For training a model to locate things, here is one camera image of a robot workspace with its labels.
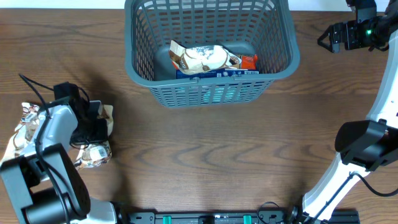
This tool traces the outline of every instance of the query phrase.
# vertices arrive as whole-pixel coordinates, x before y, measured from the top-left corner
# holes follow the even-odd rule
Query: blue box
[[[230,77],[233,75],[253,75],[259,74],[258,70],[254,69],[233,69],[233,68],[221,68],[212,70],[209,72],[197,73],[194,75],[187,75],[182,73],[180,70],[175,71],[175,78],[214,78],[214,77]]]

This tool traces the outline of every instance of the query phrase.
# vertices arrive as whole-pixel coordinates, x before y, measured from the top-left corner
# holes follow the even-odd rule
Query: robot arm
[[[376,5],[370,4],[370,6],[371,12],[369,8],[356,9],[357,21],[334,25],[335,29],[341,28],[342,24],[345,25],[345,30],[342,31],[344,38],[333,36],[333,33],[336,33],[335,29],[329,28],[327,32],[333,33],[329,34],[330,46],[326,48],[336,53],[340,42],[345,42],[346,50],[360,47],[371,47],[370,50],[372,50],[377,44],[376,47],[383,46],[385,39],[383,36],[389,35],[392,32],[391,27],[396,26],[391,24],[397,19],[398,1],[390,2],[384,17],[376,17]],[[376,26],[369,25],[371,23],[369,21],[375,20],[373,15],[378,18],[376,22],[373,22],[374,25],[377,24]],[[359,24],[360,17],[366,16],[371,17],[369,21],[364,22],[366,25]],[[356,33],[350,33],[349,30],[354,30]],[[360,32],[366,32],[364,37],[361,37]],[[376,40],[367,41],[371,39],[370,35],[373,32],[375,34],[372,37],[376,37]],[[396,137],[398,133],[398,31],[394,30],[390,35],[388,46],[387,66],[377,98],[366,116],[367,120],[346,123],[341,127],[335,142],[336,156],[318,184],[303,196],[301,216],[296,218],[296,223],[329,220],[338,203],[359,181],[359,177],[352,174],[365,177],[371,171],[375,171],[378,166],[388,165],[398,159],[396,144],[398,140]]]
[[[106,121],[97,118],[101,102],[84,100],[74,84],[62,83],[53,90],[55,101],[45,104],[46,110],[39,112],[39,127],[32,142],[19,157],[3,162],[0,167],[17,218],[20,223],[30,224],[65,223],[67,220],[116,223],[113,204],[89,198],[67,154],[71,143],[83,139],[87,144],[107,140]],[[40,159],[44,160],[52,177]],[[40,192],[30,190],[49,177],[53,187]]]

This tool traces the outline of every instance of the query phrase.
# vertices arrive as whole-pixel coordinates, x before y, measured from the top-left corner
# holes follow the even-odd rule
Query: black bracket
[[[105,119],[98,119],[99,101],[91,101],[84,90],[75,84],[65,82],[54,87],[55,103],[68,104],[75,113],[78,126],[71,136],[74,145],[104,142],[108,140],[108,127]],[[86,99],[80,96],[83,91]]]
[[[335,149],[344,164],[375,171],[398,160],[398,129],[388,127],[384,120],[347,122],[338,131]]]
[[[375,0],[346,0],[346,2],[349,7],[355,7],[357,23],[361,23],[377,15]]]
[[[325,44],[323,40],[329,37],[329,44]],[[327,30],[318,38],[318,45],[329,50],[331,53],[340,51],[340,43],[347,41],[347,31],[344,22],[330,25]]]
[[[215,224],[214,216],[206,215],[199,217],[198,224]]]

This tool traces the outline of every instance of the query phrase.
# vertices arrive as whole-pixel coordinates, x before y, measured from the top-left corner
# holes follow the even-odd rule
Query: basket mesh
[[[289,64],[271,0],[142,1],[134,15],[134,64],[146,80],[154,79],[154,53],[171,40],[183,45],[245,41],[256,49],[260,73],[280,72]]]
[[[164,106],[197,106],[218,103],[250,102],[258,98],[273,81],[226,85],[195,85],[176,88],[152,88]]]

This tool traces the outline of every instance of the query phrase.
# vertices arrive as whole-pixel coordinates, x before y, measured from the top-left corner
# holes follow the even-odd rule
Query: green connector
[[[172,217],[163,217],[163,224],[172,224]]]
[[[251,224],[251,215],[243,216],[243,224]]]

